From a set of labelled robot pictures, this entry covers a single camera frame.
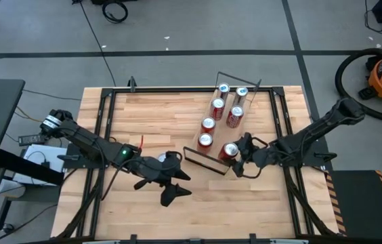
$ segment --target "soda can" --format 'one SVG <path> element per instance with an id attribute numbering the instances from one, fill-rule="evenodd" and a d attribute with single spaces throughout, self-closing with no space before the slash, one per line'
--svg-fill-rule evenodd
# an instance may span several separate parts
<path id="1" fill-rule="evenodd" d="M 164 162 L 164 160 L 167 158 L 167 155 L 165 154 L 165 152 L 161 153 L 159 156 L 158 156 L 158 161 L 160 162 Z"/>
<path id="2" fill-rule="evenodd" d="M 238 152 L 239 152 L 238 146 L 235 143 L 233 142 L 226 143 L 221 148 L 218 154 L 218 159 L 221 159 L 221 160 L 233 159 L 234 157 L 237 156 Z"/>
<path id="3" fill-rule="evenodd" d="M 221 98 L 222 100 L 226 101 L 227 96 L 230 92 L 230 86 L 227 83 L 221 83 L 218 86 L 218 92 L 217 92 L 217 97 Z"/>
<path id="4" fill-rule="evenodd" d="M 229 115 L 227 116 L 227 126 L 230 128 L 236 128 L 240 124 L 240 120 L 244 117 L 244 109 L 239 106 L 233 106 L 232 109 L 230 109 Z"/>
<path id="5" fill-rule="evenodd" d="M 215 98 L 211 103 L 211 117 L 216 121 L 223 117 L 224 112 L 224 100 L 221 98 Z"/>
<path id="6" fill-rule="evenodd" d="M 236 93 L 234 94 L 233 105 L 243 105 L 245 98 L 247 97 L 248 89 L 246 87 L 236 88 Z"/>
<path id="7" fill-rule="evenodd" d="M 201 153 L 208 153 L 211 150 L 212 142 L 213 142 L 213 139 L 211 135 L 209 135 L 208 133 L 201 134 L 198 137 L 197 151 Z"/>
<path id="8" fill-rule="evenodd" d="M 211 117 L 204 118 L 202 120 L 202 129 L 200 133 L 208 133 L 213 135 L 214 131 L 215 131 L 215 119 Z"/>

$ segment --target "vacuum hose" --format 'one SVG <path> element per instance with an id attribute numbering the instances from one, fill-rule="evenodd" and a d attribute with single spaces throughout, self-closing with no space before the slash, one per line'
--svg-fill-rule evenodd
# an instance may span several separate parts
<path id="1" fill-rule="evenodd" d="M 362 51 L 357 52 L 356 54 L 352 54 L 351 56 L 346 58 L 346 60 L 340 64 L 339 69 L 337 69 L 337 72 L 335 73 L 335 87 L 337 88 L 337 91 L 339 92 L 340 96 L 351 98 L 351 96 L 346 92 L 346 90 L 343 87 L 343 84 L 341 82 L 341 78 L 343 76 L 343 72 L 345 72 L 346 67 L 350 63 L 352 63 L 354 60 L 356 60 L 362 56 L 367 56 L 367 55 L 376 55 L 376 56 L 382 58 L 382 49 L 379 49 L 379 48 L 364 49 Z M 376 119 L 382 120 L 382 113 L 381 112 L 376 111 L 374 109 L 371 109 L 371 108 L 369 108 L 369 107 L 367 107 L 361 103 L 359 103 L 359 104 L 364 109 L 364 112 L 367 115 L 370 115 Z"/>

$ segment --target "floor tile line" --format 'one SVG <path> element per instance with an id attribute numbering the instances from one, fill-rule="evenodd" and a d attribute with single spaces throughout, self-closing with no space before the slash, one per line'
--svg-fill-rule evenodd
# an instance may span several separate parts
<path id="1" fill-rule="evenodd" d="M 104 52 L 106 57 L 148 56 L 348 56 L 358 50 L 266 50 L 266 49 L 223 49 L 223 50 L 177 50 L 177 51 L 119 51 Z M 0 53 L 0 58 L 90 58 L 102 57 L 101 52 L 27 52 Z"/>

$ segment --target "black hose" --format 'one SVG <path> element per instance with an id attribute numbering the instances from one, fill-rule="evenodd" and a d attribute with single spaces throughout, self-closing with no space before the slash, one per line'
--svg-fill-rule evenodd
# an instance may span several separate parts
<path id="1" fill-rule="evenodd" d="M 115 18 L 110 12 L 106 11 L 106 8 L 108 5 L 110 4 L 117 4 L 119 5 L 121 8 L 123 8 L 123 10 L 125 10 L 125 16 L 123 16 L 123 18 L 121 19 L 118 19 L 118 18 Z M 118 23 L 122 23 L 124 20 L 126 20 L 128 18 L 128 9 L 126 8 L 125 4 L 123 4 L 121 1 L 119 0 L 109 0 L 109 1 L 106 1 L 103 5 L 102 5 L 102 13 L 104 15 L 104 17 L 111 23 L 113 24 L 118 24 Z"/>
<path id="2" fill-rule="evenodd" d="M 343 84 L 341 82 L 341 78 L 343 76 L 343 73 L 345 72 L 345 69 L 346 67 L 351 63 L 353 62 L 354 60 L 362 57 L 362 56 L 367 56 L 367 55 L 376 55 L 380 58 L 382 58 L 382 49 L 379 49 L 379 48 L 369 48 L 369 49 L 364 49 L 362 51 L 359 51 L 357 52 L 356 54 L 352 54 L 351 56 L 349 56 L 348 58 L 345 59 L 345 61 L 343 61 L 341 64 L 340 64 L 340 67 L 339 69 L 337 69 L 337 72 L 335 73 L 335 87 L 337 88 L 337 91 L 339 92 L 340 96 L 342 97 L 348 97 L 348 98 L 352 98 L 345 90 L 345 88 L 343 87 Z M 366 113 L 366 115 L 370 115 L 376 119 L 380 119 L 382 120 L 382 113 L 379 112 L 379 111 L 376 111 L 374 109 L 371 109 L 361 103 L 359 103 L 361 105 L 361 107 L 364 109 L 364 112 Z"/>

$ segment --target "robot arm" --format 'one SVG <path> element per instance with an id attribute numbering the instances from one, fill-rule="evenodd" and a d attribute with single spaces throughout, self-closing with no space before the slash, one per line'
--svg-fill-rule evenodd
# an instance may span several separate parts
<path id="1" fill-rule="evenodd" d="M 259 168 L 266 165 L 300 166 L 305 152 L 317 139 L 332 131 L 339 125 L 355 125 L 364 119 L 361 106 L 351 98 L 342 98 L 322 118 L 293 135 L 283 136 L 266 144 L 250 133 L 237 142 L 241 160 L 233 162 L 233 170 L 238 177 L 242 176 L 244 163 L 254 162 Z M 259 148 L 253 144 L 258 140 L 265 144 Z"/>
<path id="2" fill-rule="evenodd" d="M 191 180 L 180 169 L 182 155 L 178 152 L 166 152 L 164 161 L 154 157 L 141 157 L 141 149 L 130 144 L 109 142 L 72 119 L 72 115 L 63 110 L 52 110 L 41 124 L 42 134 L 55 138 L 66 138 L 80 148 L 81 153 L 92 161 L 111 163 L 118 170 L 139 176 L 143 180 L 135 184 L 138 190 L 147 183 L 155 182 L 165 187 L 161 194 L 161 204 L 168 206 L 176 197 L 190 195 L 191 192 L 171 183 L 172 178 Z"/>

